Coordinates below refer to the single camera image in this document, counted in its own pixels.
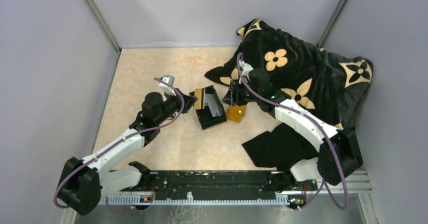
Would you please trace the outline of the gold credit card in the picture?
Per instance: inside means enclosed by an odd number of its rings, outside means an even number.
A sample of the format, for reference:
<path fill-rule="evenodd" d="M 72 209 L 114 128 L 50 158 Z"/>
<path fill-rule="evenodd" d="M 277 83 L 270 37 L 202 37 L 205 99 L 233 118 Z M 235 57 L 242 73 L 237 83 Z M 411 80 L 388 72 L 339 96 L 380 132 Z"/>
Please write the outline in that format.
<path fill-rule="evenodd" d="M 196 101 L 194 103 L 195 110 L 202 110 L 205 108 L 205 89 L 198 88 L 194 91 L 194 96 L 196 97 Z"/>

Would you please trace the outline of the black plastic box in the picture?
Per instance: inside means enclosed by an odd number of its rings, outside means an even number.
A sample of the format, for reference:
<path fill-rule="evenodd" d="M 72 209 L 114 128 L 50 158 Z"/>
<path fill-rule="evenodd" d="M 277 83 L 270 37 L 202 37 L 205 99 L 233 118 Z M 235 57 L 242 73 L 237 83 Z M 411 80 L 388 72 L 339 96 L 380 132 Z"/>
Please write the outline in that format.
<path fill-rule="evenodd" d="M 203 130 L 227 121 L 224 107 L 213 85 L 195 89 L 190 95 L 198 98 L 194 108 Z"/>

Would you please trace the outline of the white card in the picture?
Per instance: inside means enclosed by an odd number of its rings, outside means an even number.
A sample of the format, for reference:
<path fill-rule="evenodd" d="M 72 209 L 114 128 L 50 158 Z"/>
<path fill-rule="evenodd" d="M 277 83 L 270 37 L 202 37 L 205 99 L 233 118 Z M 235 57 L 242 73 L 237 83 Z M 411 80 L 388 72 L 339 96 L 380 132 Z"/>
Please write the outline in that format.
<path fill-rule="evenodd" d="M 213 94 L 205 94 L 205 105 L 208 107 L 212 117 L 221 117 L 223 115 L 221 110 L 221 103 L 217 103 L 217 100 Z"/>

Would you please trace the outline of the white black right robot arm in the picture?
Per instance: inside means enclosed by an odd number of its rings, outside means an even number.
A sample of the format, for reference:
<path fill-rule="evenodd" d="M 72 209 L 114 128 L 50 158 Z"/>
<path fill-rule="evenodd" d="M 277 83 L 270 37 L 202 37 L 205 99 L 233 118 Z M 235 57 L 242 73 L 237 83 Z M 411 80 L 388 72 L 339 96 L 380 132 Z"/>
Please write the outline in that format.
<path fill-rule="evenodd" d="M 306 180 L 322 179 L 330 185 L 344 183 L 363 164 L 355 133 L 330 125 L 302 108 L 288 93 L 275 89 L 262 69 L 245 70 L 232 80 L 223 103 L 258 104 L 263 112 L 290 127 L 317 151 L 311 159 L 294 160 L 284 176 L 287 188 L 297 190 Z"/>

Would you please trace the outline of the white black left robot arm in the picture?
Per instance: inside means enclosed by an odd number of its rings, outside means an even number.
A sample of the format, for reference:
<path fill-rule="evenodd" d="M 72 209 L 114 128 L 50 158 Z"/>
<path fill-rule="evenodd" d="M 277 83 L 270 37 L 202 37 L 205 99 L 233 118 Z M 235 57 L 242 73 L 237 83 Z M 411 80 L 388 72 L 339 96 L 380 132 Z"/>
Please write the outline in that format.
<path fill-rule="evenodd" d="M 187 113 L 196 101 L 195 96 L 181 91 L 172 95 L 147 94 L 135 121 L 116 140 L 82 159 L 72 157 L 66 161 L 54 193 L 54 204 L 87 215 L 109 194 L 129 187 L 148 189 L 151 176 L 144 165 L 135 162 L 119 170 L 113 168 L 153 141 L 161 128 Z"/>

